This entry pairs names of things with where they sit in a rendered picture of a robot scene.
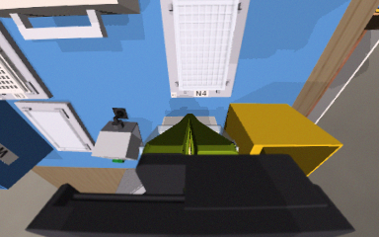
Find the blue bench mat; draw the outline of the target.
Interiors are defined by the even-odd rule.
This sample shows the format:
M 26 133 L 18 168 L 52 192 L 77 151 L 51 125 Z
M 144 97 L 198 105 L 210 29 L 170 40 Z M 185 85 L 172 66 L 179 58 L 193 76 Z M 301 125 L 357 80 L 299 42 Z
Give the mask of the blue bench mat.
M 215 117 L 224 128 L 230 103 L 292 107 L 350 1 L 250 0 L 231 97 L 171 97 L 160 0 L 138 0 L 140 14 L 102 15 L 108 38 L 24 40 L 0 18 L 53 96 L 6 101 L 54 149 L 36 166 L 135 169 L 138 161 L 57 151 L 14 103 L 70 102 L 95 143 L 113 108 L 138 122 L 142 141 L 164 117 Z

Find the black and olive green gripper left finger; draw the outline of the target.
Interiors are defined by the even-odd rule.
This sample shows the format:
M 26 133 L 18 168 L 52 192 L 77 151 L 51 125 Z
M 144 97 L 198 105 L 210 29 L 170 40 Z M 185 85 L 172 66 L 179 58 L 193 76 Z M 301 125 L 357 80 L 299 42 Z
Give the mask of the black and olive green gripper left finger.
M 182 153 L 189 154 L 190 114 L 160 135 L 148 141 L 141 153 Z

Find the white push-button box with green button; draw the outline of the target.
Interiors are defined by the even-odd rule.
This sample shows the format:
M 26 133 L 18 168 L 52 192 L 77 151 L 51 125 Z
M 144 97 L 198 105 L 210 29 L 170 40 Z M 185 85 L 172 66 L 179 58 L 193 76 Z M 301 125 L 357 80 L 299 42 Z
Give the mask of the white push-button box with green button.
M 128 119 L 123 108 L 113 108 L 113 111 L 114 121 L 110 120 L 100 130 L 91 156 L 113 159 L 114 163 L 138 160 L 139 146 L 143 143 L 138 122 L 122 122 L 121 119 Z

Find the blue open-top box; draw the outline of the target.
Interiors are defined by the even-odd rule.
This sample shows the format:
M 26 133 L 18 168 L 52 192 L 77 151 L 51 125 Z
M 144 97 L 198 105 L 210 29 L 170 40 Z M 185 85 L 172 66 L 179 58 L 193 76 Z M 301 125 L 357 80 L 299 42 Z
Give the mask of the blue open-top box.
M 52 150 L 6 100 L 0 100 L 1 190 L 9 190 Z

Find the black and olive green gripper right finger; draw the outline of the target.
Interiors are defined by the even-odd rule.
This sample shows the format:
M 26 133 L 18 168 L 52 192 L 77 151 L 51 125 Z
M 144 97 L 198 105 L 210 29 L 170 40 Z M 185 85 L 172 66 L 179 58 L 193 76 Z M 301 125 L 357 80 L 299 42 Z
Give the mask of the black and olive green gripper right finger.
M 235 144 L 189 114 L 190 154 L 239 154 Z

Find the yellow open-top bin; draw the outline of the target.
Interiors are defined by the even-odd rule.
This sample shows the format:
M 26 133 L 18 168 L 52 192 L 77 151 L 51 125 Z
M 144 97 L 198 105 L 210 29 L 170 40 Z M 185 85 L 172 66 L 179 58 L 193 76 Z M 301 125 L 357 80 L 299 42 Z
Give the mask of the yellow open-top bin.
M 307 176 L 343 146 L 287 104 L 230 103 L 224 129 L 239 154 L 289 154 Z

